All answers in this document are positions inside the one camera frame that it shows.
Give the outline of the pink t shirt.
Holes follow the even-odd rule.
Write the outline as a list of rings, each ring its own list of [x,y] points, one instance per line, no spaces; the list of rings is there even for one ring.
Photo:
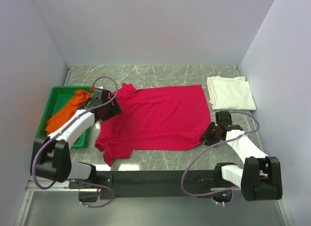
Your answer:
[[[133,150],[192,149],[211,123],[201,85],[136,89],[124,83],[117,101],[122,113],[100,123],[95,141],[108,166]]]

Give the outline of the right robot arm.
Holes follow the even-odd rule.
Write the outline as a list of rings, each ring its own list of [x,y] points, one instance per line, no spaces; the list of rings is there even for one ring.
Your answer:
[[[280,161],[268,156],[245,135],[239,125],[211,122],[201,137],[205,145],[226,141],[243,161],[240,168],[232,162],[218,163],[213,181],[225,187],[229,182],[239,187],[246,201],[279,200],[283,195]]]

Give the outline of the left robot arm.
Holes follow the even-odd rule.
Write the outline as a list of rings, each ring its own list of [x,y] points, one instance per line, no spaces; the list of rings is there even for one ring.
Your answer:
[[[93,96],[55,132],[36,138],[31,163],[31,175],[36,185],[46,190],[56,182],[80,180],[84,187],[94,187],[97,183],[95,166],[72,161],[70,149],[97,121],[106,121],[120,113],[116,94]]]

